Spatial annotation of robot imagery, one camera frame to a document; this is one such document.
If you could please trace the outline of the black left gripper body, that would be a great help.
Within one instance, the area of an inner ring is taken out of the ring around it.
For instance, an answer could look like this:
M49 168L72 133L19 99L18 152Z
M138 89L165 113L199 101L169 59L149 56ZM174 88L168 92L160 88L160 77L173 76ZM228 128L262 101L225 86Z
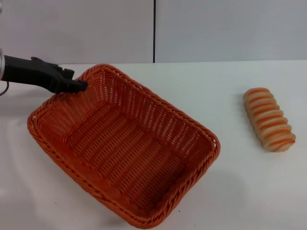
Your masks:
M62 68L57 64L32 57L30 60L4 56L3 80L14 83L35 85L52 93L59 93L63 77Z

